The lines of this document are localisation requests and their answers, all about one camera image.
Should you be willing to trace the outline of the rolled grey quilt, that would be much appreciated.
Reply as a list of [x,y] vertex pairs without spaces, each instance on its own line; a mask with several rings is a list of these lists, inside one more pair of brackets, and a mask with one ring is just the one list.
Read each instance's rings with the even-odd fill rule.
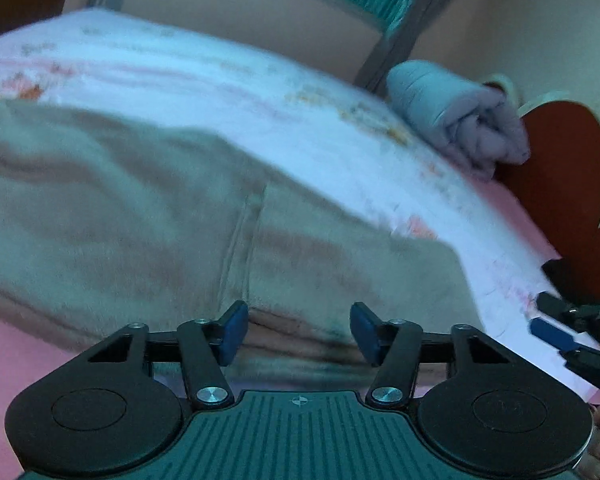
[[524,123],[503,92],[419,60],[394,66],[386,87],[414,133],[475,177],[489,181],[499,162],[529,159]]

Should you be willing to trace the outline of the red white headboard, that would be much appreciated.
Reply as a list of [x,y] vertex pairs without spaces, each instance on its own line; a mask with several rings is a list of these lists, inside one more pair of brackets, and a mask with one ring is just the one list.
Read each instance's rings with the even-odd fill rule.
[[495,179],[555,249],[541,269],[560,296],[600,301],[600,118],[562,92],[538,96],[518,113],[530,158],[499,164]]

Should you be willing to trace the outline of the pink floral bed sheet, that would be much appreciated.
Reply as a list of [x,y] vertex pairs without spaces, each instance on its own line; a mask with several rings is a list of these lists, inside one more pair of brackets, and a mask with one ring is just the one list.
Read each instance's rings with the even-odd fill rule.
[[526,327],[553,248],[504,188],[464,177],[384,102],[288,58],[99,10],[1,36],[0,99],[209,129],[394,236],[449,243],[488,333],[600,402]]

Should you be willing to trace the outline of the right grey curtain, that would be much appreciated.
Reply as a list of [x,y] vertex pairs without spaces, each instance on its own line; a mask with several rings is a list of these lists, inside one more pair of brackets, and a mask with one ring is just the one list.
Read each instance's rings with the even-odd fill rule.
[[354,84],[370,93],[385,96],[389,70],[408,59],[419,35],[452,1],[400,0],[396,17],[366,58]]

